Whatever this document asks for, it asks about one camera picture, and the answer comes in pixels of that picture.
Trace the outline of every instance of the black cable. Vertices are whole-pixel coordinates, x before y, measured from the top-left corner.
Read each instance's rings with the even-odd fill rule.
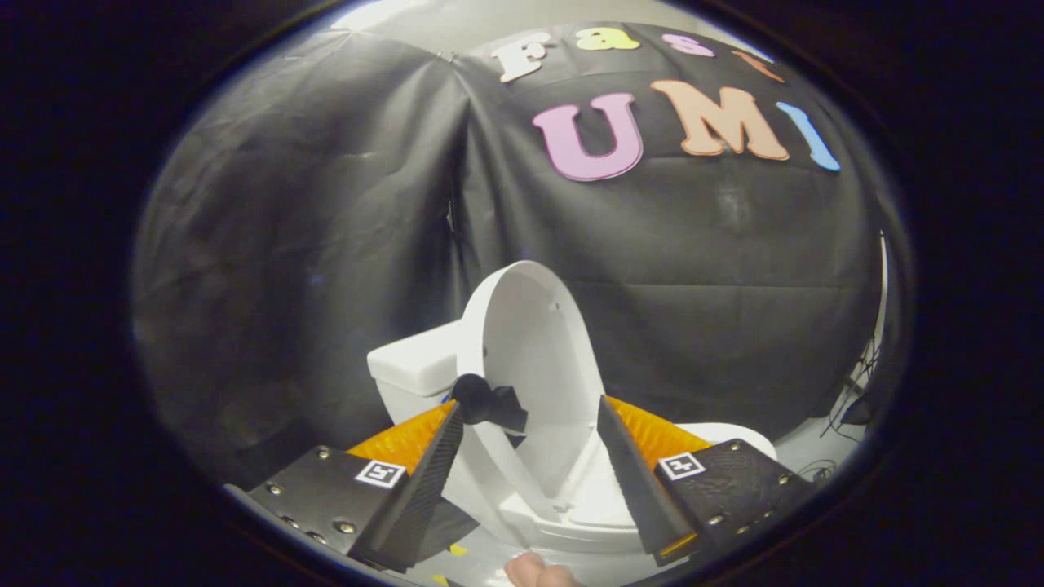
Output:
[[[812,467],[812,465],[815,465],[816,463],[830,463],[830,465],[827,466],[827,467]],[[837,468],[837,462],[836,461],[833,461],[831,459],[818,459],[818,460],[812,461],[808,465],[805,465],[800,471],[798,471],[798,475],[799,476],[804,475],[805,473],[809,472],[811,469],[823,470],[823,469],[836,469],[836,468]]]
[[[850,393],[851,393],[851,392],[854,392],[855,390],[859,390],[859,392],[857,392],[857,393],[856,393],[856,395],[857,395],[858,397],[862,397],[862,391],[863,391],[863,389],[862,389],[862,386],[861,386],[861,385],[859,385],[858,381],[859,381],[859,379],[860,379],[860,378],[861,378],[861,377],[862,377],[863,375],[867,375],[867,377],[869,378],[869,377],[870,377],[870,376],[871,376],[871,375],[873,374],[873,370],[874,370],[874,367],[875,367],[875,366],[877,365],[877,358],[878,358],[878,354],[880,353],[880,350],[881,350],[881,347],[880,347],[880,346],[877,346],[877,347],[876,347],[876,348],[874,349],[874,352],[873,352],[873,354],[871,355],[871,358],[870,358],[870,361],[868,361],[868,362],[863,362],[863,368],[862,368],[862,370],[860,370],[860,371],[859,371],[859,373],[858,373],[858,374],[857,374],[857,375],[856,375],[855,377],[851,377],[851,378],[849,378],[849,381],[850,381],[850,385],[849,385],[849,390],[848,390],[848,391],[849,391]],[[862,362],[862,356],[860,356],[860,357],[859,357],[859,360],[858,360],[858,361],[856,361],[856,362]],[[855,442],[859,442],[859,441],[857,441],[857,440],[853,439],[852,437],[850,437],[850,436],[848,436],[848,435],[845,435],[845,433],[843,433],[843,432],[841,432],[840,430],[838,430],[838,429],[837,429],[837,427],[836,427],[836,426],[834,425],[834,422],[836,422],[836,421],[837,421],[837,418],[838,418],[838,417],[841,417],[841,415],[844,415],[844,414],[845,414],[845,406],[847,406],[847,405],[848,405],[848,403],[849,403],[849,401],[850,401],[851,399],[852,399],[851,397],[847,397],[847,398],[845,398],[845,401],[843,401],[843,402],[841,402],[841,405],[840,405],[840,407],[839,407],[839,408],[838,408],[838,409],[837,409],[836,412],[834,412],[834,413],[833,413],[833,415],[831,415],[831,416],[830,416],[830,419],[829,419],[829,421],[827,422],[827,427],[826,427],[826,428],[824,428],[822,432],[820,432],[820,438],[821,438],[821,439],[822,439],[822,438],[823,438],[824,436],[826,436],[826,433],[827,433],[827,430],[831,430],[831,429],[832,429],[833,431],[837,432],[838,435],[840,435],[840,436],[843,436],[843,437],[845,437],[845,438],[847,438],[847,439],[849,439],[849,440],[852,440],[852,441],[855,441]]]

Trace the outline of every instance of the white toilet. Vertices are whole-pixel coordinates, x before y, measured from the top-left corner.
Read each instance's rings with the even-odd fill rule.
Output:
[[[512,385],[528,412],[515,448],[500,426],[465,426],[443,496],[504,542],[574,553],[641,550],[609,454],[595,429],[604,394],[587,328],[566,285],[520,261],[482,281],[459,321],[367,355],[399,424],[438,405],[459,375]],[[683,424],[708,442],[764,437],[731,424]]]

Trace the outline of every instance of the blue letter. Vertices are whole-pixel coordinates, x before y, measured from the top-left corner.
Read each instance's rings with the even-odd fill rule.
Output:
[[[793,123],[798,125],[798,130],[805,137],[805,142],[808,143],[808,146],[812,147],[812,161],[816,165],[831,171],[841,170],[841,164],[837,163],[834,156],[830,155],[830,149],[827,148],[820,134],[815,132],[815,128],[812,127],[812,123],[808,121],[808,115],[803,110],[784,102],[776,102],[776,107],[785,112],[790,117],[790,120],[793,120]]]

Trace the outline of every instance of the fingertip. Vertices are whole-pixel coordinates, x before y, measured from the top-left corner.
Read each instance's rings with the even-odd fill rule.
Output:
[[[546,567],[540,577],[537,578],[536,587],[578,587],[579,584],[573,579],[569,567],[562,565],[551,565]]]

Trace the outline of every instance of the yellow letter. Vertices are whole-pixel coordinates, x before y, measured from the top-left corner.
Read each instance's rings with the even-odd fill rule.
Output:
[[[721,88],[721,105],[705,96],[692,86],[673,79],[660,79],[650,84],[654,90],[670,98],[682,119],[687,135],[682,149],[689,155],[719,155],[721,143],[711,137],[710,128],[725,139],[736,152],[743,152],[743,133],[746,133],[751,152],[762,159],[786,161],[786,151],[773,130],[768,127],[754,96],[736,88]]]
[[[619,28],[599,26],[595,28],[585,28],[576,33],[580,40],[576,46],[586,51],[601,51],[604,49],[637,49],[641,43],[627,37],[627,33]]]

